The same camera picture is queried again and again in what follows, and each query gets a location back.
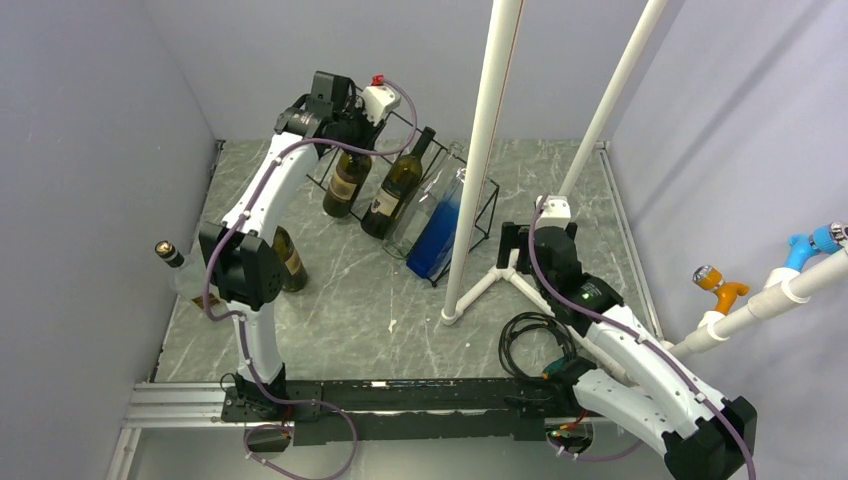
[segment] gray wall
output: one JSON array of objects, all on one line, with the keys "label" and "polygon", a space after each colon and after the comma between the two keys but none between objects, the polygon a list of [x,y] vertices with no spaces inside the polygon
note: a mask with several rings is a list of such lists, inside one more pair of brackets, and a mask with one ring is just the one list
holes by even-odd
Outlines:
[{"label": "gray wall", "polygon": [[102,478],[213,137],[139,1],[6,1],[0,46],[0,476]]},{"label": "gray wall", "polygon": [[[761,288],[786,238],[848,220],[848,4],[687,2],[613,137],[613,166],[665,331],[711,295],[701,264]],[[762,478],[844,478],[848,282],[687,363],[759,410]]]},{"label": "gray wall", "polygon": [[[445,138],[471,133],[490,0],[144,4],[218,138],[268,137],[277,115],[309,90],[315,70],[360,84],[385,73],[418,100],[423,123]],[[644,5],[528,1],[500,136],[582,137]]]}]

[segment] marble floor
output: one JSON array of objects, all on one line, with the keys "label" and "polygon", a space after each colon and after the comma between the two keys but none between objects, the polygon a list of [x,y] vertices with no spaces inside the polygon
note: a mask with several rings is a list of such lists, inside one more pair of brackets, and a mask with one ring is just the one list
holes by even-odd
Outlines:
[{"label": "marble floor", "polygon": [[[467,140],[460,142],[467,145]],[[378,148],[392,143],[380,142]],[[494,264],[500,224],[528,222],[535,197],[558,190],[578,144],[571,140],[496,141],[488,175],[501,189],[492,236],[469,255],[462,292]],[[202,220],[221,220],[247,187],[268,146],[268,141],[224,145]],[[616,288],[639,318],[645,319],[641,290],[597,153],[569,199],[579,225],[580,260],[584,270]],[[387,169],[376,159],[374,165],[359,202],[372,198]],[[403,261],[387,255],[355,219],[325,215],[323,193],[304,181],[280,219],[309,274],[306,288],[281,294],[276,301],[277,342],[288,378],[505,376],[496,349],[501,328],[520,312],[537,311],[535,306],[514,287],[499,282],[457,323],[441,324],[439,312],[447,278],[433,288]],[[553,338],[538,330],[520,338],[513,351],[516,362],[528,372],[540,371],[557,358]],[[193,304],[178,300],[156,381],[218,380],[235,371],[237,363],[232,323],[213,324]]]}]

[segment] green wine bottle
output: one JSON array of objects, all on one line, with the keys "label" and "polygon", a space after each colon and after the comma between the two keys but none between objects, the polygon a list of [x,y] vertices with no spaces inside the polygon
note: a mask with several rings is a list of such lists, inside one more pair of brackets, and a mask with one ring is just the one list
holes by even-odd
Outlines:
[{"label": "green wine bottle", "polygon": [[339,163],[330,179],[327,193],[324,194],[324,211],[327,215],[342,218],[350,212],[350,207],[359,196],[368,172],[371,171],[371,157],[351,155],[342,151]]},{"label": "green wine bottle", "polygon": [[291,235],[283,227],[278,226],[274,232],[274,244],[271,245],[271,248],[283,264],[283,291],[297,292],[302,290],[309,278],[306,274],[306,267],[303,266],[300,254],[294,248]]},{"label": "green wine bottle", "polygon": [[435,136],[435,130],[424,127],[412,151],[401,155],[392,165],[371,201],[371,206],[362,217],[361,225],[365,233],[380,240],[386,237],[386,233],[400,217],[404,202],[415,193],[421,182],[424,173],[421,158]]}]

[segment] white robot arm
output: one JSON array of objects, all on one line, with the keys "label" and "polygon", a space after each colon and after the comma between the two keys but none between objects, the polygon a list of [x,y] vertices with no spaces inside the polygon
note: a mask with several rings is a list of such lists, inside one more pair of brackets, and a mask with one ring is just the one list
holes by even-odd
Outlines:
[{"label": "white robot arm", "polygon": [[568,209],[544,208],[560,201],[566,202],[541,199],[535,224],[514,226],[515,233],[504,235],[512,244],[502,239],[501,249],[519,248],[516,270],[534,276],[557,323],[609,355],[636,386],[622,384],[583,358],[546,369],[547,378],[560,382],[570,400],[663,456],[675,478],[729,478],[753,450],[756,410],[743,397],[730,401],[697,378],[665,351],[612,287],[583,272],[574,243],[577,226],[567,218]]},{"label": "white robot arm", "polygon": [[[254,380],[243,348],[247,346],[249,363],[265,388],[272,394],[285,392],[274,327],[274,299],[282,288],[284,267],[272,249],[284,209],[328,144],[372,149],[386,117],[399,104],[400,95],[380,77],[358,95],[349,78],[316,72],[312,92],[278,118],[268,153],[236,205],[221,224],[201,225],[200,246],[206,263],[213,264],[212,283],[230,311],[242,312],[245,321],[242,330],[241,317],[233,316],[240,354],[237,383]],[[304,144],[308,138],[323,140]],[[298,143],[301,146],[292,149]],[[213,253],[221,243],[216,258]],[[251,392],[253,402],[274,410],[260,391]]]}]

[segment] pipe fitting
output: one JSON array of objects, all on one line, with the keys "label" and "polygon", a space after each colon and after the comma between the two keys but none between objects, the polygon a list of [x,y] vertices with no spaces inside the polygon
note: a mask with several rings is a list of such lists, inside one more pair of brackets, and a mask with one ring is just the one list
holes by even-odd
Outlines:
[{"label": "pipe fitting", "polygon": [[718,303],[713,311],[722,315],[727,315],[730,312],[730,308],[736,303],[739,296],[747,295],[751,291],[751,288],[744,283],[725,282],[721,272],[711,265],[698,267],[692,275],[692,281],[701,289],[715,294]]}]

